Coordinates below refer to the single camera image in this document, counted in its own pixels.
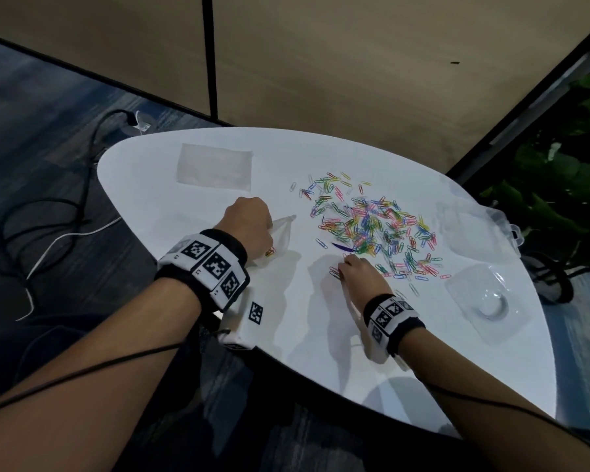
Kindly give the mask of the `black partition post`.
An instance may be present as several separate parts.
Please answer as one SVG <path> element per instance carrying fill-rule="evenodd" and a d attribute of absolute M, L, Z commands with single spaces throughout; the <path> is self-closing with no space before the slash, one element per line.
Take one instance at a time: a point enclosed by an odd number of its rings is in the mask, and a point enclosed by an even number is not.
<path fill-rule="evenodd" d="M 205 59 L 207 75 L 207 92 L 209 96 L 209 115 L 218 121 L 218 87 L 216 78 L 216 57 L 214 41 L 214 12 L 212 0 L 201 0 L 203 13 L 203 29 L 205 40 Z"/>

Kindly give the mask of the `pile of coloured paper clips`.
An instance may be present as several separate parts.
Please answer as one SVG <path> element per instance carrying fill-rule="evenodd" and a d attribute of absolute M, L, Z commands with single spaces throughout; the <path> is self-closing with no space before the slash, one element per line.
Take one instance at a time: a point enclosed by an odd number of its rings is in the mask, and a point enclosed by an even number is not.
<path fill-rule="evenodd" d="M 387 280 L 406 283 L 415 296 L 418 286 L 453 278 L 433 222 L 398 202 L 386 187 L 344 172 L 307 174 L 293 183 L 307 213 L 306 233 L 318 250 L 345 258 L 368 259 Z"/>

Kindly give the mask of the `white power adapter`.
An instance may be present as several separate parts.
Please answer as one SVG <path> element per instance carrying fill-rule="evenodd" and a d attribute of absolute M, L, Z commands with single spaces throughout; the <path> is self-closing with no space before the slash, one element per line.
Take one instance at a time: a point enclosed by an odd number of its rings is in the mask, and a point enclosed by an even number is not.
<path fill-rule="evenodd" d="M 156 118 L 140 110 L 135 112 L 135 117 L 137 125 L 126 125 L 121 128 L 121 131 L 126 134 L 126 136 L 142 136 L 157 131 L 158 124 Z"/>

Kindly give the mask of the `clear plastic lid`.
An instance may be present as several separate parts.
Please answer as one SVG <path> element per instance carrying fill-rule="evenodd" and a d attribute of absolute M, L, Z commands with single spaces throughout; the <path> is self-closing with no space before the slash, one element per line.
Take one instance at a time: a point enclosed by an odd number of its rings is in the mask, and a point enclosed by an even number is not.
<path fill-rule="evenodd" d="M 463 317 L 491 347 L 509 341 L 530 322 L 530 313 L 488 264 L 472 265 L 444 282 Z"/>

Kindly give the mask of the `person's dark trousers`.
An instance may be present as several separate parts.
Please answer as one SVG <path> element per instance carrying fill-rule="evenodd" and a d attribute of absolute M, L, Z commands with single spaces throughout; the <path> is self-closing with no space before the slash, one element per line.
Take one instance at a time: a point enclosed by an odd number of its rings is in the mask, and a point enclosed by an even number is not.
<path fill-rule="evenodd" d="M 201 318 L 113 472 L 453 472 L 460 439 L 357 406 L 265 354 L 229 352 Z"/>

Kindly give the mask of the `green leafy plant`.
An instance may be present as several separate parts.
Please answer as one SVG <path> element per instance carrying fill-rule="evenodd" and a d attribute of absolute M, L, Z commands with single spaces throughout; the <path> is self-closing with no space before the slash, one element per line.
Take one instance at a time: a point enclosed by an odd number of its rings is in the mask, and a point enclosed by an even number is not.
<path fill-rule="evenodd" d="M 478 199 L 503 211 L 525 249 L 570 277 L 590 272 L 590 73 L 573 82 L 489 173 Z"/>

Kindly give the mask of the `flat clear plastic bag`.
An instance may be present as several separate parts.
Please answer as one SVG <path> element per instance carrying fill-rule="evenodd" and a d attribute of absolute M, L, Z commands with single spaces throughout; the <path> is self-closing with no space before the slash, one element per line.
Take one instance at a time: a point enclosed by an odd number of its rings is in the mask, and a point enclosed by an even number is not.
<path fill-rule="evenodd" d="M 253 152 L 182 144 L 175 180 L 193 187 L 250 192 Z"/>

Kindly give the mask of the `person's right hand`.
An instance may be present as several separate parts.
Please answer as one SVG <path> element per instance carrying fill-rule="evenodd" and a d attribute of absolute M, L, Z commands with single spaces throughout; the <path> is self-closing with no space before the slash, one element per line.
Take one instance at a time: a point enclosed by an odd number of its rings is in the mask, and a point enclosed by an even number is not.
<path fill-rule="evenodd" d="M 362 279 L 359 282 L 344 284 L 350 301 L 359 313 L 364 314 L 367 304 L 372 299 L 380 295 L 393 296 L 393 290 L 381 273 L 367 259 L 362 259 Z"/>

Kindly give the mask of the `small clear plastic bag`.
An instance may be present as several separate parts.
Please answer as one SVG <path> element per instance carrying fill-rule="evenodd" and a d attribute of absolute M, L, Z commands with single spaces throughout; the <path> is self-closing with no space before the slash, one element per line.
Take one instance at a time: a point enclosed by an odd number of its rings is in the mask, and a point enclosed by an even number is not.
<path fill-rule="evenodd" d="M 273 227 L 271 229 L 271 235 L 274 240 L 273 247 L 266 252 L 265 256 L 249 261 L 248 267 L 265 267 L 270 262 L 282 256 L 289 250 L 289 243 L 291 238 L 292 223 L 297 218 L 296 214 L 290 216 L 284 216 L 273 220 Z"/>

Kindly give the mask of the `black marker wristband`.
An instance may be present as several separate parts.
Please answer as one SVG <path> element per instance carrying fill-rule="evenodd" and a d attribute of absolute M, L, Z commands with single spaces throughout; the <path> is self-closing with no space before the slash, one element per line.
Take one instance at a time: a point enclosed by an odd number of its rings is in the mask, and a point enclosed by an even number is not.
<path fill-rule="evenodd" d="M 155 279 L 169 278 L 188 286 L 202 311 L 225 313 L 250 282 L 244 246 L 219 229 L 183 237 L 157 262 Z"/>
<path fill-rule="evenodd" d="M 385 293 L 369 300 L 363 319 L 374 343 L 397 356 L 400 342 L 411 331 L 425 328 L 415 309 L 401 296 Z"/>

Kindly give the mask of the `person's left hand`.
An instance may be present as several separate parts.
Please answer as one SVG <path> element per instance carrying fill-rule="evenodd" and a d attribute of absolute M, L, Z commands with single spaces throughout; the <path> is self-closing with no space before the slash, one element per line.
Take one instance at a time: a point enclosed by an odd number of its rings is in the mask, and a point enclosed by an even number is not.
<path fill-rule="evenodd" d="M 245 248 L 249 261 L 256 260 L 256 219 L 266 203 L 259 197 L 237 198 L 214 228 L 230 234 Z"/>

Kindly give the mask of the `clear plastic box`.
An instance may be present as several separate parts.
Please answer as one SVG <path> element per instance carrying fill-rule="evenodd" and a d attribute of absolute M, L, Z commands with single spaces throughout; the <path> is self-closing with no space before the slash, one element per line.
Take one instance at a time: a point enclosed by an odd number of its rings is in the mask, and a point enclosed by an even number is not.
<path fill-rule="evenodd" d="M 468 201 L 436 203 L 444 244 L 457 255 L 490 264 L 520 258 L 525 239 L 504 212 Z"/>

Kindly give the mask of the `person's left forearm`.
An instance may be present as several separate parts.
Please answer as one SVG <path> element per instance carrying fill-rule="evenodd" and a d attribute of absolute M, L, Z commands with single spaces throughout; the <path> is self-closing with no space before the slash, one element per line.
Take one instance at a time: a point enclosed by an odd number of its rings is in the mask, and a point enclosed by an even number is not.
<path fill-rule="evenodd" d="M 161 278 L 0 397 L 119 357 L 181 343 L 201 312 L 188 286 Z M 109 471 L 176 349 L 107 366 L 0 410 L 0 472 Z"/>

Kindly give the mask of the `person's right forearm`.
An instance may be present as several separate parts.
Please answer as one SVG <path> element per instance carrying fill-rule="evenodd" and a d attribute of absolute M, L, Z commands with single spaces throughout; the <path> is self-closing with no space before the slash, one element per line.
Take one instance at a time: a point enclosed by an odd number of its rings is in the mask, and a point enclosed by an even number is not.
<path fill-rule="evenodd" d="M 398 354 L 459 434 L 500 472 L 590 472 L 590 447 L 425 328 Z"/>

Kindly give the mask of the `black plant stand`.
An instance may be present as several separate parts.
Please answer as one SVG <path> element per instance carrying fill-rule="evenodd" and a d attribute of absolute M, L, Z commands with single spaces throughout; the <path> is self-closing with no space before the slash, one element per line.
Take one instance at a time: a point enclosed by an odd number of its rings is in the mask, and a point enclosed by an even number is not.
<path fill-rule="evenodd" d="M 557 261 L 541 252 L 526 253 L 521 259 L 543 305 L 565 305 L 573 301 L 573 284 Z"/>

